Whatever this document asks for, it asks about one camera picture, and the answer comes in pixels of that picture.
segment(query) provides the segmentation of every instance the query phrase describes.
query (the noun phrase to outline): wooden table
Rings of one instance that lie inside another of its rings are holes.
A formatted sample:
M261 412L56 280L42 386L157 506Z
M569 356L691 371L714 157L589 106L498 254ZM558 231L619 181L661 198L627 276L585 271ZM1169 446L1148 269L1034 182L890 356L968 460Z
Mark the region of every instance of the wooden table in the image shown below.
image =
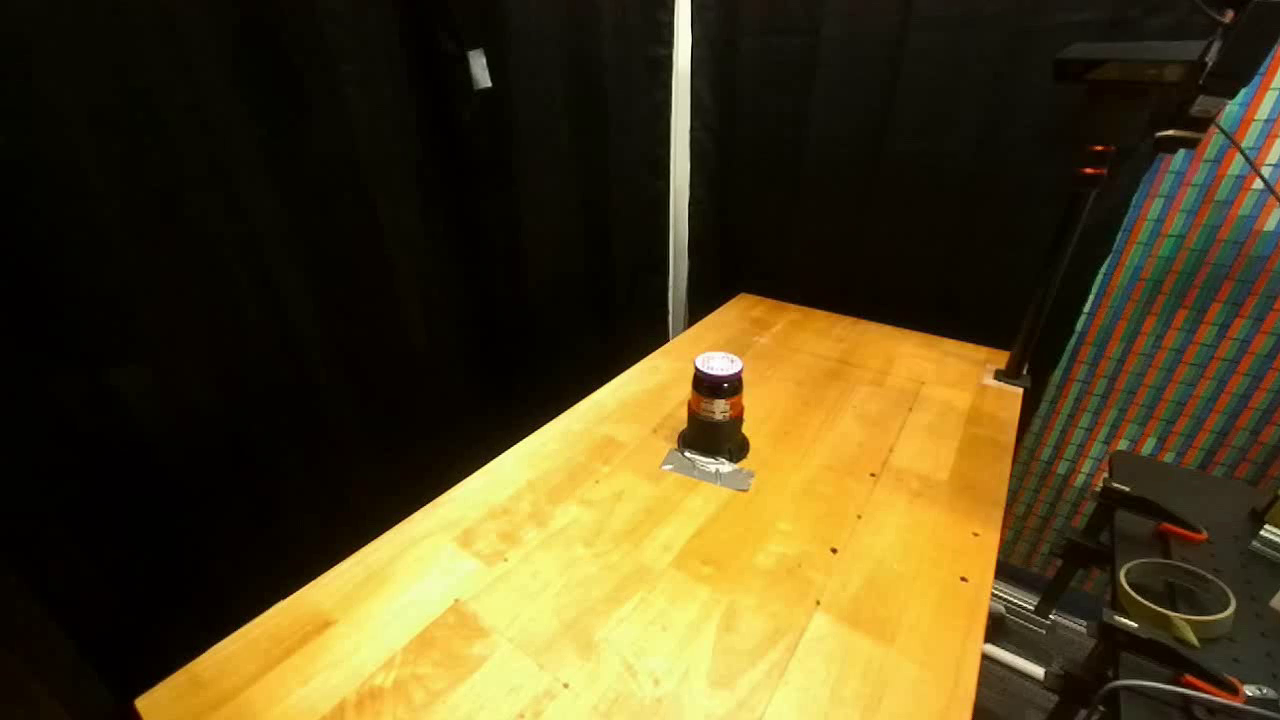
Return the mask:
M746 363L746 491L661 469L703 349ZM137 705L972 715L1021 406L998 358L736 294Z

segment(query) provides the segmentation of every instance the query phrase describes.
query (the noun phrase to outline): white pole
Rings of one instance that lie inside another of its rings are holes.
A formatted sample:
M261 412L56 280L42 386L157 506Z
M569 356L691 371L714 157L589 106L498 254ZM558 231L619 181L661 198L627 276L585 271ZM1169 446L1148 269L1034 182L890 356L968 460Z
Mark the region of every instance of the white pole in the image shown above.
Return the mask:
M670 0L668 337L686 325L691 0Z

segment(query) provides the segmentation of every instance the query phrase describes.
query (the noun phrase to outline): black backdrop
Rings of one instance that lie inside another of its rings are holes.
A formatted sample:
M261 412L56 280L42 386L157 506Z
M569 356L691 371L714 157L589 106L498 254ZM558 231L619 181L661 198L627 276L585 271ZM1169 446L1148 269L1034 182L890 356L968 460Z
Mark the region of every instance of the black backdrop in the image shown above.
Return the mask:
M4 564L119 696L661 341L663 11L4 3L0 67Z
M759 287L989 345L1010 345L1056 260L1081 144L1148 161L1145 135L1103 116L1145 116L1150 94L1126 87L1125 106L1100 106L1050 85L1050 56L1211 30L1186 0L695 9L698 312Z

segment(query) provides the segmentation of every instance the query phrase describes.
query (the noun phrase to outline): jar lid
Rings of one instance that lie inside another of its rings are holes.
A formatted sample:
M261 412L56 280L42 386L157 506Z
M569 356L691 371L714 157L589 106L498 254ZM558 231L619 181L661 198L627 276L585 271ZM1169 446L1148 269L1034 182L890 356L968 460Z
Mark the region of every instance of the jar lid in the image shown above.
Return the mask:
M707 375L738 375L742 371L742 358L733 356L733 351L698 351L691 358L691 368L707 371Z

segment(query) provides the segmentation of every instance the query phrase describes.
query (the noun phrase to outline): black curtain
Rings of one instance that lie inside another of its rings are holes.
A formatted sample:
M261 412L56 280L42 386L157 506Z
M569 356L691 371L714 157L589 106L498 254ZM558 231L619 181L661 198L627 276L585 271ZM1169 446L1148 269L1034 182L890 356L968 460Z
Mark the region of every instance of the black curtain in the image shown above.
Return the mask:
M0 28L0 546L119 696L661 341L661 11Z
M1081 144L1141 144L1050 56L1211 30L1170 0L695 9L698 306L759 287L989 345L1049 280Z

